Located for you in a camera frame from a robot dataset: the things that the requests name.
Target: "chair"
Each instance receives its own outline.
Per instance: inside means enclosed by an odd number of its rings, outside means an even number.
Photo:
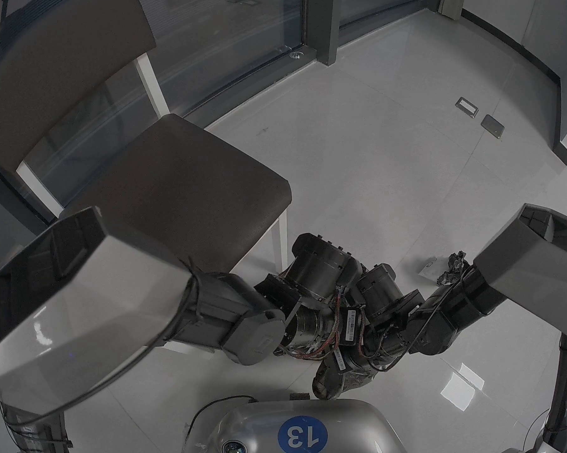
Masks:
[[[230,271],[272,230],[287,268],[288,182],[209,132],[170,114],[147,52],[138,0],[65,0],[28,26],[0,60],[0,171],[55,215],[97,205],[206,272]],[[25,157],[65,114],[134,61],[157,122],[65,209]]]

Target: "blue circle sticker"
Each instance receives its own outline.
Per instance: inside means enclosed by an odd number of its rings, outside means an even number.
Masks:
[[[279,428],[278,442],[285,453],[318,453],[328,442],[328,430],[317,418],[295,416]]]

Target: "barcode label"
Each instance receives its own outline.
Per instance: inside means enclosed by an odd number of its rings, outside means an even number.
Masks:
[[[346,316],[346,334],[345,339],[349,342],[355,340],[355,320],[357,312],[356,310],[349,310],[349,314]]]
[[[344,371],[346,369],[345,360],[342,358],[342,354],[340,354],[340,349],[336,349],[334,351],[334,358],[336,358],[336,362],[338,363],[338,369]]]

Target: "chair leg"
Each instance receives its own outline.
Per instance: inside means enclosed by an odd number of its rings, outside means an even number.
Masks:
[[[273,250],[275,251],[275,270],[278,274],[288,268],[288,220],[286,210],[279,216],[271,229]]]

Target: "chair seat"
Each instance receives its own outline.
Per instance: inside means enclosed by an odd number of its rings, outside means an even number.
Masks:
[[[292,201],[288,181],[211,133],[169,114],[129,144],[64,214],[96,205],[193,258],[228,272]]]

